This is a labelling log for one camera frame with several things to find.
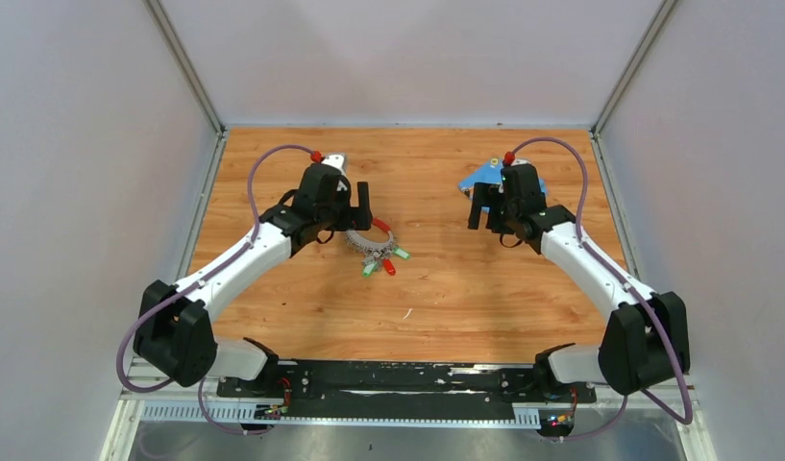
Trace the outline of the bunch of coloured keys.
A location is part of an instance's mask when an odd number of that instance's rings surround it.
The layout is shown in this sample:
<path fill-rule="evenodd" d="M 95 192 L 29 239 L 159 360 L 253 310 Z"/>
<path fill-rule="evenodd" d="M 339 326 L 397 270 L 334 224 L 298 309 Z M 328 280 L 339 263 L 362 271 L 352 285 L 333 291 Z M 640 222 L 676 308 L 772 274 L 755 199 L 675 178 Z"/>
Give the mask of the bunch of coloured keys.
<path fill-rule="evenodd" d="M 395 276 L 397 269 L 393 262 L 394 257 L 409 260 L 411 254 L 399 246 L 365 251 L 362 259 L 361 275 L 364 278 L 369 278 L 376 272 L 383 271 L 388 276 Z"/>

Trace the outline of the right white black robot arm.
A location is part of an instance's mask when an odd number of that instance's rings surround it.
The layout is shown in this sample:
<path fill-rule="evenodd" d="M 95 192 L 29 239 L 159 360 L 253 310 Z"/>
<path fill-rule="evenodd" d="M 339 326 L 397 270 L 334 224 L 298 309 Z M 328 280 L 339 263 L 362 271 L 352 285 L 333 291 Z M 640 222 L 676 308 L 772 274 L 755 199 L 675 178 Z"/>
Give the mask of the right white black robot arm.
<path fill-rule="evenodd" d="M 484 225 L 529 245 L 560 268 L 606 321 L 596 347 L 570 343 L 537 353 L 533 387 L 539 397 L 559 400 L 580 382 L 628 396 L 689 372 L 685 302 L 632 277 L 568 208 L 549 206 L 532 165 L 505 166 L 497 181 L 475 182 L 469 196 L 470 229 Z"/>

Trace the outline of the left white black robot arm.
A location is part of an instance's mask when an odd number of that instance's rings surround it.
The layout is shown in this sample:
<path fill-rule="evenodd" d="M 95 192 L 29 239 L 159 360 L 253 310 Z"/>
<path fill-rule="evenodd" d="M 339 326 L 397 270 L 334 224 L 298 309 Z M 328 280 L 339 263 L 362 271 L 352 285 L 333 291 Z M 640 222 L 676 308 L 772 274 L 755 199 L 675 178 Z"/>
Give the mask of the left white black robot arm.
<path fill-rule="evenodd" d="M 372 223 L 367 182 L 351 184 L 343 153 L 313 162 L 296 189 L 263 212 L 226 252 L 172 284 L 145 290 L 132 348 L 183 387 L 205 377 L 239 378 L 257 397 L 271 395 L 279 371 L 254 340 L 218 338 L 213 324 L 246 288 L 269 270 L 319 242 L 323 232 L 366 230 Z"/>

